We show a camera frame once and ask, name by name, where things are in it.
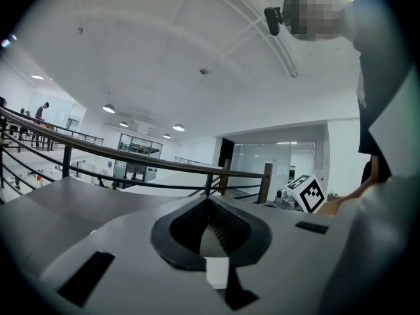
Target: equipment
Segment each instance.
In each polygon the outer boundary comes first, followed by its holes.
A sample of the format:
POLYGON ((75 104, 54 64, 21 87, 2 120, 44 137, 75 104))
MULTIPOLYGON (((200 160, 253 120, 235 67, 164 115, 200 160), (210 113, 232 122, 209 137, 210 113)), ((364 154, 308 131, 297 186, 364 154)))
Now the equipment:
POLYGON ((280 7, 267 7, 264 9, 264 15, 267 20, 270 34, 273 36, 277 36, 280 33, 279 24, 283 24, 283 18, 280 12, 280 7))
POLYGON ((293 196, 306 213, 317 212, 326 201, 326 195, 315 175, 302 175, 286 186, 287 195, 293 196))

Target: white panel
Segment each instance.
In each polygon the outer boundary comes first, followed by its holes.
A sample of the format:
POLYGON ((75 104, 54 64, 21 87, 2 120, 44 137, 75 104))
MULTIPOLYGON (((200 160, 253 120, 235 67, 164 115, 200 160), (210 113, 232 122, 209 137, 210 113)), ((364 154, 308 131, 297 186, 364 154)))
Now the white panel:
POLYGON ((329 180, 328 192, 349 195, 360 186, 363 169, 370 156, 358 152, 360 121, 340 120, 328 122, 329 180))
POLYGON ((177 156, 211 165, 215 155, 216 142, 216 138, 184 141, 177 156))

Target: black slot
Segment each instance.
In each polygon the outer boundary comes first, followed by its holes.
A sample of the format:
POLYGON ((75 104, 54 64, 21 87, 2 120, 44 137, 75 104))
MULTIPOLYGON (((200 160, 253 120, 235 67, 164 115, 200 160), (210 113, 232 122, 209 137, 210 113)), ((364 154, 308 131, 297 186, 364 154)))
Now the black slot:
POLYGON ((299 222, 296 224, 297 228, 302 228, 303 230, 308 230, 311 232, 316 232, 317 234, 326 234, 328 231, 328 226, 317 225, 308 222, 299 222))
POLYGON ((96 252, 58 290, 58 294, 77 306, 83 306, 114 259, 110 253, 96 252))

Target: glass wall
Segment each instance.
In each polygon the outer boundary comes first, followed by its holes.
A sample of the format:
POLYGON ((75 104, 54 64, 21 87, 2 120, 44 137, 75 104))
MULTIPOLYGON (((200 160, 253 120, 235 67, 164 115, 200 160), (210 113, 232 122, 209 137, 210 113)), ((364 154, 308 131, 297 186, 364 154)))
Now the glass wall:
MULTIPOLYGON (((140 154, 149 158, 159 159, 163 144, 152 142, 135 136, 121 134, 118 149, 129 153, 140 154)), ((156 178, 157 168, 125 163, 117 161, 114 167, 114 176, 129 180, 140 180, 148 182, 156 178)), ((129 185, 119 186, 120 188, 128 188, 129 185)))
MULTIPOLYGON (((269 144, 237 144, 234 148, 231 170, 263 173, 266 163, 273 164, 268 199, 274 200, 276 192, 301 175, 314 173, 315 142, 281 142, 269 144)), ((260 184, 257 178, 231 178, 231 186, 260 184)), ((257 194, 259 188, 241 189, 257 194)))
MULTIPOLYGON (((231 170, 243 171, 247 173, 263 173, 265 164, 273 164, 273 172, 270 183, 268 199, 274 200, 278 189, 287 185, 289 179, 291 158, 290 144, 238 144, 235 145, 232 158, 231 170)), ((240 178, 230 179, 231 186, 258 185, 260 178, 240 178)), ((259 188, 241 189, 250 194, 258 194, 259 188)))

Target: white wall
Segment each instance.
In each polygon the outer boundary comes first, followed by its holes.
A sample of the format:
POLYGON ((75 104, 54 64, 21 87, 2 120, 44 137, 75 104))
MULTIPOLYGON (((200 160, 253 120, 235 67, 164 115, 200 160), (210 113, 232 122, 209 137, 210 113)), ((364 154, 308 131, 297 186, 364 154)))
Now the white wall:
POLYGON ((322 178, 318 180, 322 181, 322 188, 324 192, 328 192, 328 179, 329 179, 329 133, 328 125, 324 125, 323 134, 323 165, 322 165, 322 178))
POLYGON ((212 165, 219 165, 219 159, 221 158, 223 138, 217 138, 215 144, 215 151, 213 153, 213 162, 212 165))
POLYGON ((31 112, 31 116, 35 117, 38 108, 46 102, 50 104, 50 107, 43 110, 42 118, 44 118, 48 123, 65 127, 73 102, 47 94, 34 92, 31 102, 28 105, 28 110, 31 112))
POLYGON ((226 101, 203 111, 189 131, 196 136, 227 137, 280 125, 358 118, 358 72, 267 80, 257 91, 243 90, 234 106, 226 101))
POLYGON ((82 121, 83 117, 85 116, 85 112, 86 109, 82 105, 75 102, 73 103, 69 117, 78 121, 82 121))
POLYGON ((35 90, 20 77, 4 60, 0 60, 0 96, 7 101, 7 108, 19 112, 28 108, 35 90))
POLYGON ((302 175, 312 175, 315 170, 314 150, 292 150, 290 165, 294 165, 295 179, 302 175))
MULTIPOLYGON (((91 111, 86 111, 83 121, 80 124, 80 132, 94 137, 103 138, 103 147, 117 149, 121 133, 111 127, 105 126, 102 120, 97 118, 91 111)), ((110 176, 114 174, 115 160, 107 157, 98 156, 89 163, 96 168, 95 172, 100 173, 106 170, 110 176), (108 162, 112 162, 111 168, 108 167, 108 162)))
POLYGON ((211 165, 215 156, 216 138, 203 138, 184 141, 179 150, 179 157, 211 165))
POLYGON ((358 153, 360 121, 358 119, 329 121, 328 192, 345 196, 360 186, 369 155, 358 153))
POLYGON ((174 162, 175 156, 179 156, 180 145, 179 144, 163 144, 162 152, 160 153, 160 158, 166 161, 174 162))

